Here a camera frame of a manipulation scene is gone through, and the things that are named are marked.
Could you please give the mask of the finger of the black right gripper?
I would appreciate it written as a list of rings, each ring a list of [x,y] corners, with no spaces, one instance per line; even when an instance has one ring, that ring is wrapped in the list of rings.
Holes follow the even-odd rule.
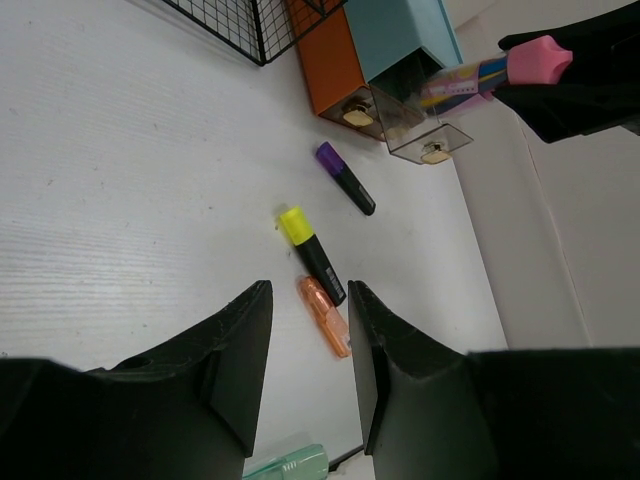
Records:
[[[602,85],[507,85],[493,96],[545,143],[639,123],[639,79]]]
[[[559,46],[579,56],[603,55],[615,64],[638,60],[639,2],[566,26],[511,34],[502,38],[498,46],[510,50],[543,36],[552,37]]]

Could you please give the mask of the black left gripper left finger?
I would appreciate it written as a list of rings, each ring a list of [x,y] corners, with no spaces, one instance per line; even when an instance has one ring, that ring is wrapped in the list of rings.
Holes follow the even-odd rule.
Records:
[[[273,315],[261,280],[112,369],[1,363],[5,479],[238,479],[252,455]]]

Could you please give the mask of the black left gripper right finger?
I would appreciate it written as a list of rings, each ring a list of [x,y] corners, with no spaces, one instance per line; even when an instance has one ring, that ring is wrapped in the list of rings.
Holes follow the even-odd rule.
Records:
[[[364,452],[379,479],[635,479],[635,348],[461,354],[361,281],[348,318]]]

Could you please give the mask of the yellow highlighter marker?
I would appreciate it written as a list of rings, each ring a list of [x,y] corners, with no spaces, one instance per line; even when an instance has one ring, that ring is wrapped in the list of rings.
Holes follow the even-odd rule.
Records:
[[[345,289],[304,211],[292,207],[279,215],[279,223],[308,273],[334,305],[341,305],[347,297]]]

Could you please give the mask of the blue and orange drawer box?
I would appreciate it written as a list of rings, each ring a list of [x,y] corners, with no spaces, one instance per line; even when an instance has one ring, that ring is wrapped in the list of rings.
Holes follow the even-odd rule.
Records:
[[[461,64],[441,1],[290,1],[314,113],[419,165],[472,138],[429,105],[427,81]]]

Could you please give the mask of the purple highlighter marker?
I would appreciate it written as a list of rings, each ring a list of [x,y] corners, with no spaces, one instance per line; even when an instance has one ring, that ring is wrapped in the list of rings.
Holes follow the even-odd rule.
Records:
[[[371,216],[375,212],[375,201],[329,142],[323,142],[316,149],[315,157],[365,216]]]

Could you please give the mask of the pink highlighter marker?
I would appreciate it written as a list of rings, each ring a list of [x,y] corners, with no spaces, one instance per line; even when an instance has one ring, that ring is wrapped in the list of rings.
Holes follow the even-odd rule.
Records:
[[[544,35],[507,52],[507,81],[510,85],[555,85],[573,62],[573,52]]]

